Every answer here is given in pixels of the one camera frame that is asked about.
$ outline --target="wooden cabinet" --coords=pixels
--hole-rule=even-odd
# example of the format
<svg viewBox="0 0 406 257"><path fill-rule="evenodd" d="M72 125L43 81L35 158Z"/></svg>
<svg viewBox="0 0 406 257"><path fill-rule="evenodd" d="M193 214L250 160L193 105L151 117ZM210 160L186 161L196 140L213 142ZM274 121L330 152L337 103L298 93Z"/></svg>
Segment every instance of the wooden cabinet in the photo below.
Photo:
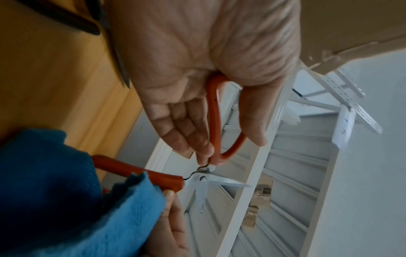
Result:
<svg viewBox="0 0 406 257"><path fill-rule="evenodd" d="M84 1L53 2L91 19ZM67 145L114 157L142 109L119 81L103 36L14 0L0 2L0 83L0 142L22 128L54 128L67 132Z"/></svg>

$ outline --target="orange scissors handle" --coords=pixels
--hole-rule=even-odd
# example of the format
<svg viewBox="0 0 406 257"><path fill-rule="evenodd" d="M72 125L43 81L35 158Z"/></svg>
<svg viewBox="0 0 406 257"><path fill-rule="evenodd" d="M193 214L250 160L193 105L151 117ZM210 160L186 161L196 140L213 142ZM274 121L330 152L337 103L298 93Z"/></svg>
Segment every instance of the orange scissors handle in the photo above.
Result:
<svg viewBox="0 0 406 257"><path fill-rule="evenodd" d="M95 168L102 169L122 177L129 177L131 173L141 174L146 171L151 183L159 186L161 190L170 189L177 193L182 190L184 186L184 180L181 176L149 171L103 155L93 155L92 159Z"/></svg>
<svg viewBox="0 0 406 257"><path fill-rule="evenodd" d="M209 113L209 128L210 128L210 142L214 146L214 154L209 158L208 162L212 165L220 165L223 162L233 156L238 149L242 146L245 139L247 138L242 132L238 136L235 143L224 153L221 153L221 137L222 137L222 128L221 128L221 116L219 108L219 89L224 85L225 82L230 80L223 74L216 75L209 79L206 84L207 90L207 104L208 104L208 113Z"/></svg>

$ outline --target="blue towel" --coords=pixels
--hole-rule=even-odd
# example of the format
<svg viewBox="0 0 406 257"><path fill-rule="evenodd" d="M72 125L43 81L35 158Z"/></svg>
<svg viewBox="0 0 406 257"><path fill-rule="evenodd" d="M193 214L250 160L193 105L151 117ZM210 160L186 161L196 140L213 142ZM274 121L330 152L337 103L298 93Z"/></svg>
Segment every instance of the blue towel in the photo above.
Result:
<svg viewBox="0 0 406 257"><path fill-rule="evenodd" d="M24 130L0 149L0 255L137 256L166 199L145 174L111 193L59 130Z"/></svg>

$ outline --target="hand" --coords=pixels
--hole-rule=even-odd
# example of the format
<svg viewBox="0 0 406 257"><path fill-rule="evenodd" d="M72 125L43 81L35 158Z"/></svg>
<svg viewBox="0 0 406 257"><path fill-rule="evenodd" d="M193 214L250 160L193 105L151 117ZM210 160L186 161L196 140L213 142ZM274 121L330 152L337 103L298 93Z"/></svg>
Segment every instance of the hand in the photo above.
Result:
<svg viewBox="0 0 406 257"><path fill-rule="evenodd" d="M200 165L208 140L205 83L222 72L243 86L242 132L266 144L269 115L300 52L299 0L115 0L115 44L145 112L173 149Z"/></svg>
<svg viewBox="0 0 406 257"><path fill-rule="evenodd" d="M189 256L186 222L181 203L175 194L165 190L166 206L144 246L142 257Z"/></svg>

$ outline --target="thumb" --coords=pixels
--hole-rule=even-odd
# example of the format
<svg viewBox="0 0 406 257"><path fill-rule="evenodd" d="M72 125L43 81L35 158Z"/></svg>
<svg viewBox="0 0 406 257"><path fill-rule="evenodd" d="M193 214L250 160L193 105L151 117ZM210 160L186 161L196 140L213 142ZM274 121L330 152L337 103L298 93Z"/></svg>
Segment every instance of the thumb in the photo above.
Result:
<svg viewBox="0 0 406 257"><path fill-rule="evenodd" d="M265 146L271 112L285 78L261 86L243 87L239 99L240 127L256 145Z"/></svg>
<svg viewBox="0 0 406 257"><path fill-rule="evenodd" d="M170 208L172 207L172 203L175 199L175 192L173 192L172 190L164 190L162 192L166 198L166 205L164 210L161 213L161 217L160 218L168 218L169 217L169 213L170 213Z"/></svg>

